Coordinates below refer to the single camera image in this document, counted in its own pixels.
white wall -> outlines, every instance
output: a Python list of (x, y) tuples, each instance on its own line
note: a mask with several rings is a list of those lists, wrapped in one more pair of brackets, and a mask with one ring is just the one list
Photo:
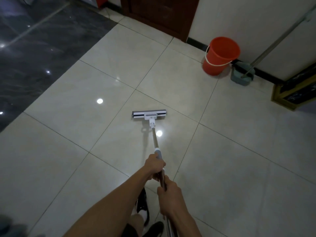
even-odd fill
[(109, 2), (111, 2), (111, 3), (113, 3), (113, 4), (115, 4), (115, 5), (117, 5), (117, 6), (119, 6), (119, 7), (121, 7), (122, 5), (121, 5), (121, 0), (108, 0)]
[[(252, 62), (316, 0), (200, 0), (189, 37), (204, 44), (217, 36), (235, 40), (240, 60)], [(287, 79), (316, 61), (316, 11), (259, 65)]]

brown door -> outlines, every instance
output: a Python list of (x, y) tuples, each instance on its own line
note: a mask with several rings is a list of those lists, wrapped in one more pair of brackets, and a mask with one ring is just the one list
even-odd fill
[(126, 16), (186, 42), (199, 0), (121, 0)]

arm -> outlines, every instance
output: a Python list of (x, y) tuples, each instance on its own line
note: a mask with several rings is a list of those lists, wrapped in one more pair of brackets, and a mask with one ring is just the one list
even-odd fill
[(202, 237), (194, 219), (188, 212), (181, 189), (167, 175), (165, 175), (165, 183), (167, 191), (161, 187), (157, 188), (161, 214), (172, 220), (181, 237)]
[(145, 183), (166, 165), (156, 156), (150, 155), (142, 168), (85, 212), (64, 237), (121, 236)]

person's right hand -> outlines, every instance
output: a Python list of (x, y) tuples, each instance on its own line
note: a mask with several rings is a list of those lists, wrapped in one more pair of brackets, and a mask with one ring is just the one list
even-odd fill
[(167, 185), (167, 191), (164, 191), (162, 187), (157, 188), (160, 213), (170, 217), (178, 212), (187, 212), (188, 210), (180, 187), (170, 180), (167, 175), (165, 175), (165, 183)]

door frame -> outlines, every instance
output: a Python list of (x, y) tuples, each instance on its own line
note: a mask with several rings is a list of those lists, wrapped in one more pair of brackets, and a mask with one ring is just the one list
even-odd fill
[(194, 5), (192, 5), (192, 8), (190, 8), (190, 10), (186, 13), (186, 16), (183, 20), (183, 26), (181, 28), (181, 31), (176, 32), (176, 31), (170, 30), (169, 28), (164, 27), (162, 25), (153, 23), (153, 22), (147, 20), (146, 18), (143, 18), (143, 17), (140, 17), (136, 14), (131, 13), (129, 0), (121, 0), (122, 10), (123, 10), (123, 14), (125, 16), (128, 16), (132, 19), (135, 19), (135, 20), (140, 21), (144, 24), (147, 24), (153, 28), (156, 28), (164, 33), (167, 33), (175, 38), (180, 39), (183, 42), (186, 42), (186, 40), (189, 36), (190, 28), (191, 28), (191, 25), (193, 22), (193, 18), (194, 18), (198, 3), (199, 3), (199, 0), (196, 0), (196, 3)]

